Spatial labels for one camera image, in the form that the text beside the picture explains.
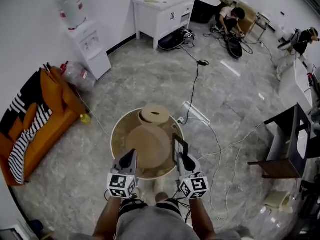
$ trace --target white cabinet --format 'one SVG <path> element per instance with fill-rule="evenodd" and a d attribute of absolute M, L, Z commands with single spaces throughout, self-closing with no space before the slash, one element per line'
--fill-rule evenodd
<path fill-rule="evenodd" d="M 145 0 L 133 0 L 136 38 L 140 32 L 153 38 L 153 48 L 158 48 L 158 41 L 177 29 L 189 27 L 195 0 L 181 0 L 170 6 Z"/>

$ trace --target orange sofa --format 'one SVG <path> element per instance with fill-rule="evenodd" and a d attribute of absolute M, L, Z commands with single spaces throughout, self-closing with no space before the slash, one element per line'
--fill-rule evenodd
<path fill-rule="evenodd" d="M 48 122 L 36 133 L 33 141 L 25 153 L 24 180 L 28 180 L 40 161 L 56 143 L 59 137 L 86 112 L 85 106 L 73 93 L 60 74 L 61 70 L 52 67 L 50 73 L 42 69 L 40 82 L 44 102 L 52 110 Z M 14 142 L 19 138 L 23 130 L 27 130 L 36 114 L 37 105 L 33 103 L 27 110 L 22 122 L 18 117 L 6 137 L 0 132 L 0 166 L 8 186 L 21 186 L 18 184 L 10 169 L 9 155 Z"/>

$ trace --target black and white striped cloth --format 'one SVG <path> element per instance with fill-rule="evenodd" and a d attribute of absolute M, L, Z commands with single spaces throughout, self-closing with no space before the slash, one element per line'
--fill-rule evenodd
<path fill-rule="evenodd" d="M 17 104 L 14 104 L 14 106 L 12 106 L 11 109 L 15 109 L 17 107 L 19 106 Z M 38 105 L 37 111 L 30 129 L 24 130 L 13 146 L 13 149 L 8 159 L 9 168 L 13 174 L 15 181 L 21 185 L 23 185 L 25 182 L 25 177 L 24 177 L 25 154 L 29 146 L 29 143 L 34 140 L 37 134 L 37 131 L 40 130 L 48 122 L 51 114 L 52 114 L 52 111 L 49 109 L 46 112 L 43 104 Z"/>

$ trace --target marble floor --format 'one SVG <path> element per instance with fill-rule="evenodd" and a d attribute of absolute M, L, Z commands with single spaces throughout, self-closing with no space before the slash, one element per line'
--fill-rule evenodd
<path fill-rule="evenodd" d="M 211 121 L 223 149 L 285 110 L 277 93 L 275 68 L 265 47 L 251 44 L 252 55 L 244 52 L 242 58 L 233 59 L 219 40 L 203 36 L 209 32 L 208 25 L 191 23 L 189 28 L 196 34 L 195 47 L 185 49 L 197 60 L 210 63 L 199 66 L 193 104 Z M 275 59 L 280 56 L 278 41 L 271 31 L 262 40 Z M 152 43 L 151 38 L 143 35 L 141 40 L 134 39 L 112 53 L 112 69 L 91 93 L 82 95 L 109 134 L 124 114 L 147 102 L 166 106 L 172 115 L 178 115 L 183 103 L 191 99 L 197 73 L 195 61 L 182 49 L 153 50 Z M 282 239 L 297 218 L 299 199 L 292 203 L 293 214 L 260 214 L 260 210 L 271 189 L 297 195 L 296 180 L 262 179 L 258 166 L 247 165 L 269 151 L 273 139 L 270 131 L 261 125 L 221 156 L 202 158 L 219 151 L 214 133 L 192 119 L 182 129 L 189 152 L 199 159 L 210 186 L 215 175 L 211 194 L 207 193 L 203 202 L 216 230 L 243 226 L 250 229 L 256 240 Z M 110 138 L 97 120 L 93 118 L 89 125 L 78 121 L 46 155 L 29 183 L 15 187 L 14 193 L 29 219 L 39 219 L 46 228 L 54 229 L 55 239 L 67 239 L 71 233 L 91 235 L 106 205 L 104 193 L 112 162 Z M 312 176 L 313 164 L 308 162 L 305 179 Z M 168 181 L 176 177 L 175 171 Z"/>

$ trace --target pottery wheel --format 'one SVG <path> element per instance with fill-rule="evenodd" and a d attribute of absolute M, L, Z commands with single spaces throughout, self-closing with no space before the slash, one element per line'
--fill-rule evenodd
<path fill-rule="evenodd" d="M 166 132 L 157 126 L 138 126 L 126 139 L 126 148 L 137 152 L 137 166 L 144 169 L 162 165 L 170 154 L 170 139 Z"/>

